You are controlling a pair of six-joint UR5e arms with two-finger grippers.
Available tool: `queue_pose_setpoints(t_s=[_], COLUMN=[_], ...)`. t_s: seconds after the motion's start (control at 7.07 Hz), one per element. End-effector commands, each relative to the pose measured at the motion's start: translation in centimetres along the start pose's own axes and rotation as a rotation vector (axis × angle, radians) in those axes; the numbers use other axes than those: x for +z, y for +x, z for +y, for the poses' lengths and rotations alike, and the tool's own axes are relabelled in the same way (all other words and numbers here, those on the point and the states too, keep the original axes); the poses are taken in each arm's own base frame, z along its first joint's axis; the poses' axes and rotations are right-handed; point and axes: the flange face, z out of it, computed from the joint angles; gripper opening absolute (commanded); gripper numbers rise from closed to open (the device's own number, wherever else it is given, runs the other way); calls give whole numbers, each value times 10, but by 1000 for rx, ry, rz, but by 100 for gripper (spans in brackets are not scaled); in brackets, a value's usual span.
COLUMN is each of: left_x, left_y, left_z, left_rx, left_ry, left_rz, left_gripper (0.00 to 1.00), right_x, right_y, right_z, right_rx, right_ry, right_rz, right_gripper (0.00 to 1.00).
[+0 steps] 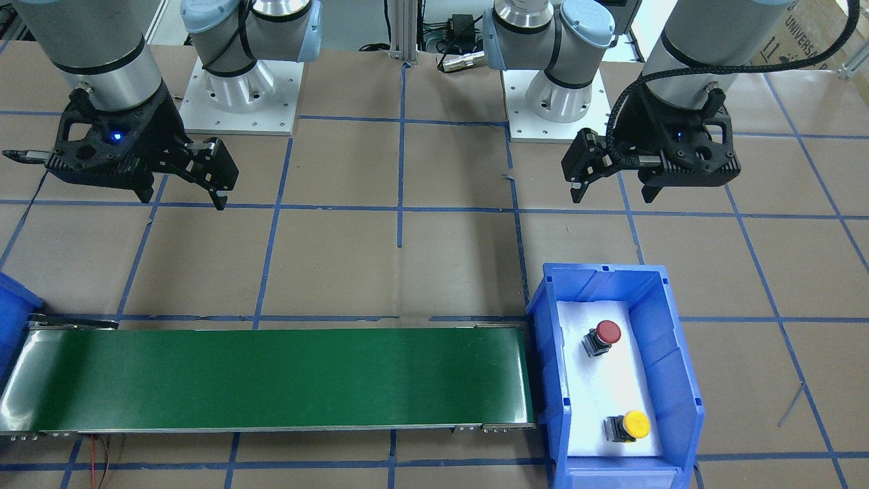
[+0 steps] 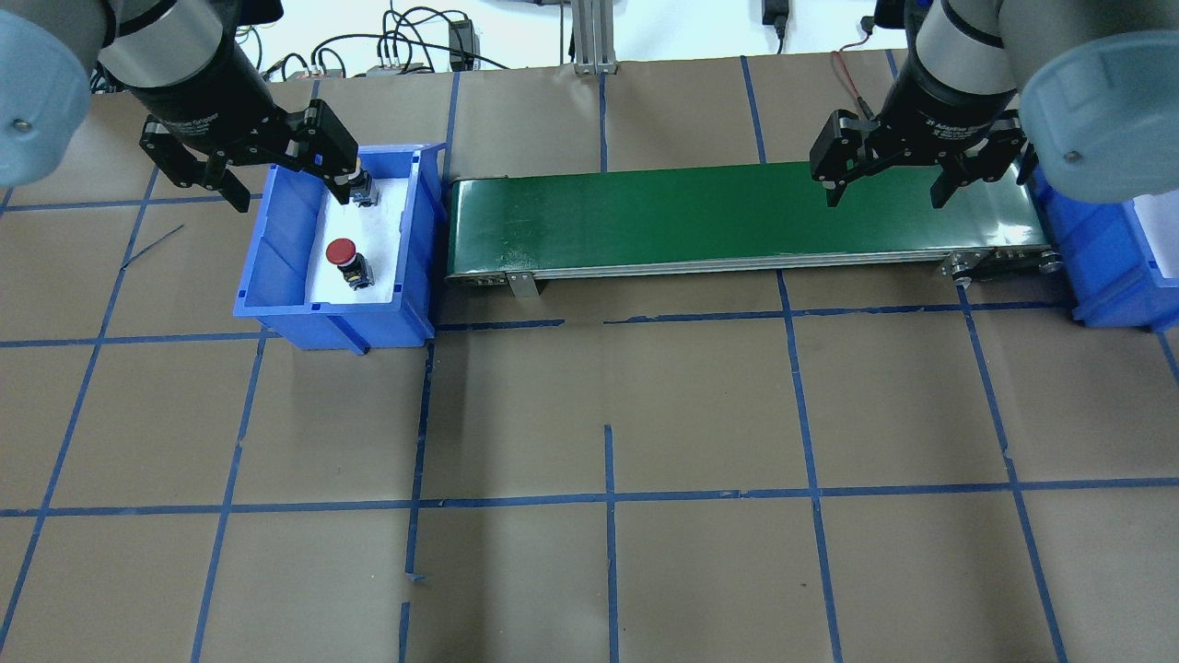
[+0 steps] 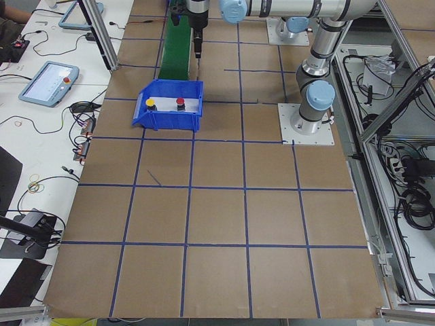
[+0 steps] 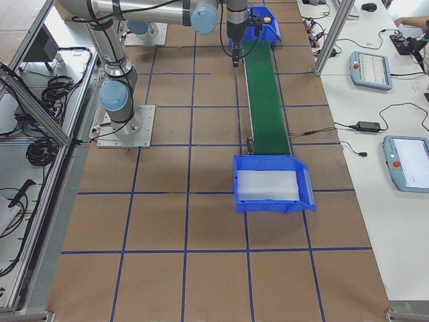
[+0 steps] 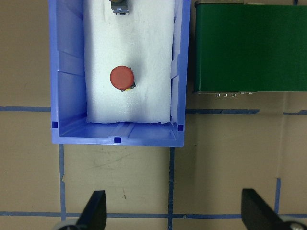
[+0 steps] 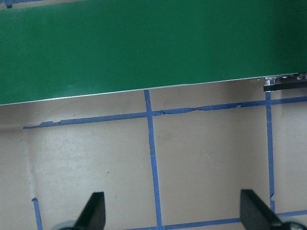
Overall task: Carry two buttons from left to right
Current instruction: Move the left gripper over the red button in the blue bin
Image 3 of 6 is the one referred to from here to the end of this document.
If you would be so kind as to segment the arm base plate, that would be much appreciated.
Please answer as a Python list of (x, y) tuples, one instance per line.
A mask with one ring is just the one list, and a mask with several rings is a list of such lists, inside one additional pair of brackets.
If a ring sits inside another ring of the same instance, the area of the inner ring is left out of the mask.
[(279, 103), (281, 142), (284, 145), (333, 146), (330, 123), (308, 122), (300, 116), (298, 103)]
[(305, 17), (267, 18), (268, 42), (272, 45), (308, 46), (309, 19)]

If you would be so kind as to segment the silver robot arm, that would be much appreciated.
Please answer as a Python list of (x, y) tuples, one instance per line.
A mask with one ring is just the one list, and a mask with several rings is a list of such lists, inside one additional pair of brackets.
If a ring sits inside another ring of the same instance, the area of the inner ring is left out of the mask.
[(308, 27), (309, 19), (306, 17), (280, 17), (275, 30), (279, 37), (289, 39), (299, 33), (305, 32)]
[(315, 134), (325, 112), (331, 108), (335, 90), (324, 77), (349, 21), (367, 14), (375, 1), (220, 1), (221, 16), (229, 24), (237, 24), (247, 16), (285, 20), (288, 32), (290, 18), (319, 18), (319, 28), (309, 56), (298, 67), (296, 80), (302, 103), (290, 123), (299, 134)]

